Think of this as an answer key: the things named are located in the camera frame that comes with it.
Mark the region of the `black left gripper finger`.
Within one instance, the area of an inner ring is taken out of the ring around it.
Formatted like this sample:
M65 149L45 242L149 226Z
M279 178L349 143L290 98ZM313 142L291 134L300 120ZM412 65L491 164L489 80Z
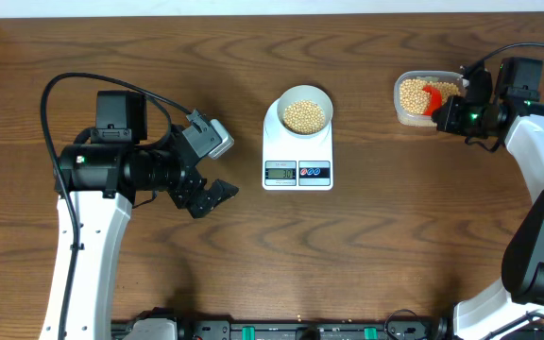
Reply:
M199 191L188 200L187 210L194 219L202 218L210 213L221 200L220 190Z
M236 196L238 192L238 187L225 182L222 179L217 179L212 183L209 189L209 196L214 203L222 203Z

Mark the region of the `red measuring scoop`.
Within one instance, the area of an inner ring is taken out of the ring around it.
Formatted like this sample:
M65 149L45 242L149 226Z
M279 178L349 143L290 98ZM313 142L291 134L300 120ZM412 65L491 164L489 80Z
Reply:
M430 101L424 115L431 116L442 106L442 93L432 85L425 85L422 91L430 95Z

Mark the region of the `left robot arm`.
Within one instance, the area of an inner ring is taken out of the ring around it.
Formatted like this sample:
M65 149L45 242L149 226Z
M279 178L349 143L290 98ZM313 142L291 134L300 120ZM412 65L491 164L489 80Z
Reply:
M137 193L166 192L178 209L202 218L238 192L196 169L232 147L223 125L193 111L188 127L170 124L147 144L149 101L142 93L99 92L94 127L56 157L59 240L42 339L111 338L119 250Z

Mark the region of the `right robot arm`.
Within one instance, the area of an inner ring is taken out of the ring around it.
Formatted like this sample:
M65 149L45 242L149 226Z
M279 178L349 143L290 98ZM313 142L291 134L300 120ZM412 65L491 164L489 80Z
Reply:
M451 339L500 339L544 320L544 104L540 59L503 59L498 77L482 60L463 71L463 96L432 114L439 131L480 144L494 137L514 157L532 207L508 244L501 276L477 296L457 303L447 326Z

